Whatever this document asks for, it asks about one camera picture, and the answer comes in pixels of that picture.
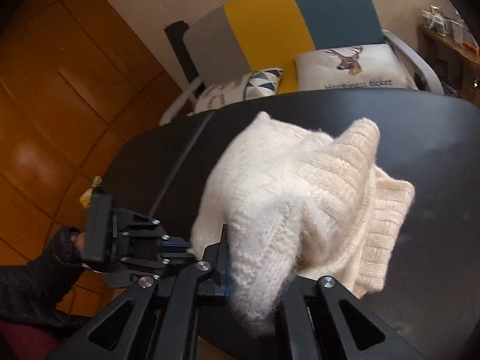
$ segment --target folded garment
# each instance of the folded garment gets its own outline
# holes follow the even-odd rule
[[[357,297],[383,288],[414,187],[375,166],[379,139],[368,119],[332,139],[261,112],[224,152],[191,240],[201,259],[228,224],[231,304],[253,327],[292,273],[332,275]]]

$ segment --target red fabric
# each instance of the red fabric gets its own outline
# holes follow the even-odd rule
[[[18,360],[44,360],[59,345],[59,340],[37,327],[0,321],[0,335]]]

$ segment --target sweater sleeve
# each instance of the sweater sleeve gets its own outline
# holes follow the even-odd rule
[[[0,267],[0,318],[35,326],[76,325],[75,316],[55,307],[83,272],[71,241],[71,234],[78,232],[64,226],[36,260]]]

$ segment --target table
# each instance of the table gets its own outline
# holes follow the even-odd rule
[[[461,58],[463,63],[463,81],[462,89],[460,91],[460,98],[468,102],[476,104],[480,107],[480,55],[471,52],[466,47],[455,43],[451,36],[441,36],[435,30],[419,26],[420,32],[423,34],[427,43],[426,62],[432,67],[435,67],[437,60],[437,47],[446,47],[455,55]]]
[[[410,181],[416,196],[384,290],[363,301],[428,359],[456,358],[480,319],[480,110],[470,103],[360,88],[233,104],[132,139],[102,187],[116,206],[152,215],[167,232],[188,238],[211,169],[261,110],[333,136],[361,117],[377,123],[378,166]],[[202,316],[201,336],[238,360],[275,358],[272,342],[248,337],[227,310]],[[475,334],[480,338],[480,326]]]

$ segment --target silver bolt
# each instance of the silver bolt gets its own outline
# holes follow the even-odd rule
[[[198,263],[195,264],[195,267],[199,271],[208,271],[212,266],[208,261],[198,261]]]
[[[138,285],[143,288],[151,287],[153,284],[153,278],[150,276],[143,276],[138,279]]]
[[[332,276],[324,276],[320,279],[320,284],[325,288],[332,288],[336,284],[336,281]]]

